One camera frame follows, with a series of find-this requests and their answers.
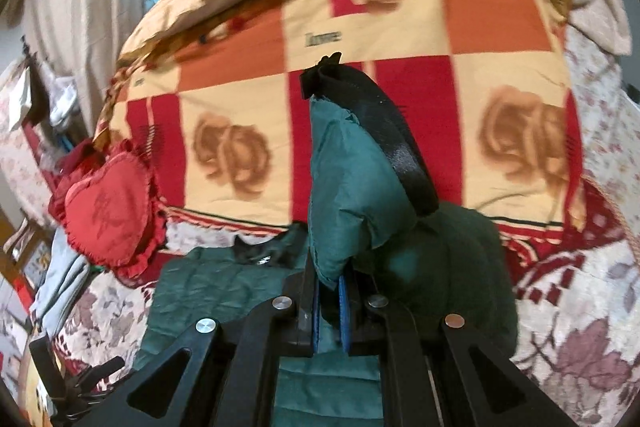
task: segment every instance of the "green cloth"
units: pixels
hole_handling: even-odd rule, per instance
[[[310,250],[319,278],[335,287],[345,264],[373,272],[386,295],[433,320],[462,314],[511,354],[517,317],[503,251],[492,222],[450,203],[418,219],[380,147],[349,111],[310,102],[314,151]],[[302,269],[306,245],[296,269]],[[203,317],[231,321],[279,295],[292,270],[235,262],[231,248],[196,248],[167,263],[156,286],[134,364],[168,347]],[[272,425],[378,427],[375,357],[348,358],[321,323],[319,353],[281,359]]]
[[[311,97],[309,235],[318,277],[335,288],[347,261],[380,291],[438,322],[458,313],[508,355],[518,317],[498,231],[443,201],[418,219],[380,147],[350,111]]]
[[[305,256],[298,258],[302,268]],[[203,317],[227,322],[279,295],[295,269],[240,265],[231,248],[195,248],[162,268],[142,346],[134,363],[141,369],[191,324]],[[382,394],[377,357],[350,359],[321,322],[318,354],[280,359],[271,424],[277,427],[382,427]]]

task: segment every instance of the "heart-shaped pillow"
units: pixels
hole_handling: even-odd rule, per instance
[[[69,245],[93,264],[132,262],[153,220],[152,174],[135,154],[120,152],[74,184],[65,198]]]

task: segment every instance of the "curtain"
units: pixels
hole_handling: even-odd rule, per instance
[[[31,49],[60,76],[73,75],[91,134],[122,44],[143,15],[143,0],[24,0]]]

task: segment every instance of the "black metal frame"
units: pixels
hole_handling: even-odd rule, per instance
[[[321,305],[319,295],[309,257],[305,271],[286,280],[281,296],[238,321],[201,319],[143,370],[97,399],[79,393],[77,382],[60,398],[64,386],[41,369],[49,361],[38,345],[44,355],[34,362],[56,395],[53,423],[269,427],[279,358],[313,356],[321,308],[335,317],[331,299]],[[379,358],[385,427],[575,427],[463,317],[447,315],[434,333],[426,317],[375,293],[374,280],[350,266],[333,298],[343,348],[351,356]]]

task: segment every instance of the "checkered quilt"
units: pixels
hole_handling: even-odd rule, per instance
[[[440,197],[497,223],[520,259],[584,222],[562,56],[570,0],[247,0],[114,79],[96,143],[148,148],[169,213],[278,231],[305,220],[301,71],[340,51],[401,109]]]

